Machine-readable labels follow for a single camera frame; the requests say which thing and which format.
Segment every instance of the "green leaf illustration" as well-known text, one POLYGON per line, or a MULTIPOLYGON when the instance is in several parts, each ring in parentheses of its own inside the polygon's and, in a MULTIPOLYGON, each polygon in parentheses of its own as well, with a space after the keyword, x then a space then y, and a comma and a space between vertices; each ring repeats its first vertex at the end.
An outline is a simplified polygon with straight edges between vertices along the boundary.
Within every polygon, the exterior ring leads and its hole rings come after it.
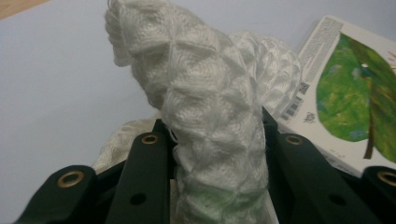
POLYGON ((317 87, 318 118, 340 139, 368 139, 364 159, 373 147, 396 162, 396 76, 373 49, 340 34, 317 87))

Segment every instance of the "white textured cloth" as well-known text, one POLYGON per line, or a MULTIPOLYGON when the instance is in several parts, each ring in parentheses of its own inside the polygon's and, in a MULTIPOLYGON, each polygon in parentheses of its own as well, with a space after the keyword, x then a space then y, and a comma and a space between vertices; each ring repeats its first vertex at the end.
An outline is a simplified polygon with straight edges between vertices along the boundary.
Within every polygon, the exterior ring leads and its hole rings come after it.
MULTIPOLYGON (((110 1, 106 21, 115 63, 132 66, 177 138, 173 220, 268 222, 262 105, 275 118, 289 105, 301 78, 297 57, 274 38, 224 35, 163 0, 110 1)), ((134 138, 115 136, 122 146, 110 140, 97 169, 134 138)))
POLYGON ((102 173, 108 168, 125 161, 134 139, 142 133, 151 132, 154 123, 155 118, 130 121, 122 125, 102 148, 99 158, 92 166, 95 172, 97 174, 102 173))

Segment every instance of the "metal grommet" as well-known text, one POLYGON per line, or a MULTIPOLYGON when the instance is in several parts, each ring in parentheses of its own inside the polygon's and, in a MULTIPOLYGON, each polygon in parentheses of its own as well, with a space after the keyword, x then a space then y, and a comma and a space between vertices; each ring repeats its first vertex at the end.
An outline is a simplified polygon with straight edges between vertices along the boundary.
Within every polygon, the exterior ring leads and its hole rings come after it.
POLYGON ((158 142, 158 137, 157 137, 157 135, 154 135, 154 134, 150 134, 150 135, 144 136, 142 138, 142 143, 144 143, 146 145, 151 145, 156 142, 158 142))
POLYGON ((84 173, 81 171, 70 171, 62 175, 58 179, 59 188, 70 188, 78 184, 84 178, 84 173))
POLYGON ((295 135, 289 135, 286 137, 286 141, 292 145, 299 146, 303 143, 303 139, 295 135))
POLYGON ((393 187, 396 187, 396 174, 388 171, 380 171, 376 175, 380 180, 384 181, 385 183, 393 187))

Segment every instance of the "knit pattern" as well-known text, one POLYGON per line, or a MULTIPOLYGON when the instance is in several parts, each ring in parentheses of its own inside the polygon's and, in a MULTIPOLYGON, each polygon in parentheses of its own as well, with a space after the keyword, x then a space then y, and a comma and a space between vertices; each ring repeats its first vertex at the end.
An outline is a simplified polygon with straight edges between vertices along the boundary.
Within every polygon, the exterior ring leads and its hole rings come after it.
POLYGON ((262 106, 279 117, 300 66, 280 41, 227 36, 162 0, 110 1, 115 63, 131 65, 177 138, 179 223, 264 223, 262 106))
POLYGON ((131 150, 134 139, 142 134, 149 133, 155 123, 155 118, 130 121, 118 128, 107 140, 101 149, 101 154, 92 168, 97 174, 125 161, 131 150))

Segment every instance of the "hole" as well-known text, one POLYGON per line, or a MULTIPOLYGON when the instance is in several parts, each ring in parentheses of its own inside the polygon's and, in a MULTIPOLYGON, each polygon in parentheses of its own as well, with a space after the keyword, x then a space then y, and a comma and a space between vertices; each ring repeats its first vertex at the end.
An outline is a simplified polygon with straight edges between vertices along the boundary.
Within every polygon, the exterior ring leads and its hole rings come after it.
POLYGON ((344 200, 343 197, 341 197, 340 195, 337 194, 331 194, 329 196, 330 201, 332 201, 333 203, 340 205, 340 206, 344 206, 347 204, 347 202, 344 200))
POLYGON ((286 137, 286 141, 292 145, 299 146, 303 143, 303 139, 300 137, 294 136, 294 135, 289 135, 286 137))
POLYGON ((132 205, 140 205, 146 201, 146 194, 144 193, 137 193, 136 195, 131 197, 131 204, 132 205))
POLYGON ((378 172, 377 176, 380 180, 384 181, 385 183, 393 187, 396 187, 396 174, 388 171, 380 171, 378 172))
POLYGON ((146 145, 151 145, 158 142, 158 137, 156 135, 147 135, 142 138, 142 142, 146 145))
POLYGON ((84 173, 81 171, 70 171, 62 175, 58 179, 58 187, 60 188, 70 188, 78 184, 84 178, 84 173))

